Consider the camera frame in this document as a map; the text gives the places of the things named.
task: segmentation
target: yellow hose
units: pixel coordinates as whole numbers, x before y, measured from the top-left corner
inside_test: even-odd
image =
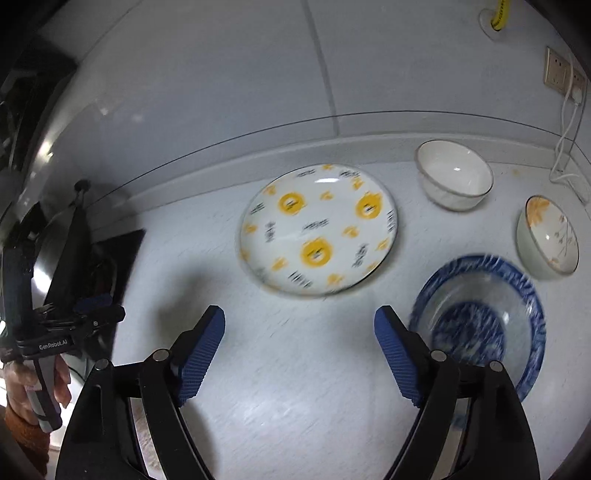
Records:
[[[507,23],[509,17],[510,0],[499,0],[499,6],[496,9],[495,16],[492,17],[491,27],[493,30],[500,31]]]

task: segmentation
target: white bowl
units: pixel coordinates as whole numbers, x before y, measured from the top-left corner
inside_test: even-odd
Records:
[[[552,280],[572,274],[579,264],[579,242],[562,210],[540,195],[530,197],[517,223],[517,250],[530,274]]]
[[[421,185],[438,205],[461,212],[475,207],[490,192],[492,170],[480,155],[448,140],[431,140],[415,157]]]

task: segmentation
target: white bowl with orange flower pattern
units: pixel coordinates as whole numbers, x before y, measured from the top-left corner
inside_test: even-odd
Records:
[[[562,278],[579,264],[579,242],[564,212],[552,200],[534,195],[517,224],[517,250],[530,274],[540,280]]]

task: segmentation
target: person's hand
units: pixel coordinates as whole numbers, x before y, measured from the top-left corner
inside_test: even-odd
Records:
[[[33,412],[33,407],[31,402],[29,402],[25,390],[25,387],[32,387],[37,383],[37,374],[22,363],[8,362],[4,365],[4,380],[6,382],[8,402],[14,413],[31,425],[37,425],[39,422]],[[64,408],[72,400],[72,394],[68,388],[71,381],[70,369],[66,365],[66,362],[64,362],[61,355],[56,355],[56,375],[53,394]]]

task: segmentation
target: electrical outlet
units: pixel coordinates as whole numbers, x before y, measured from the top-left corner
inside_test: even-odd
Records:
[[[550,47],[546,47],[546,62],[544,72],[544,84],[566,95],[570,81],[570,63],[558,55]],[[585,77],[577,69],[574,69],[573,88],[579,87],[584,92]]]

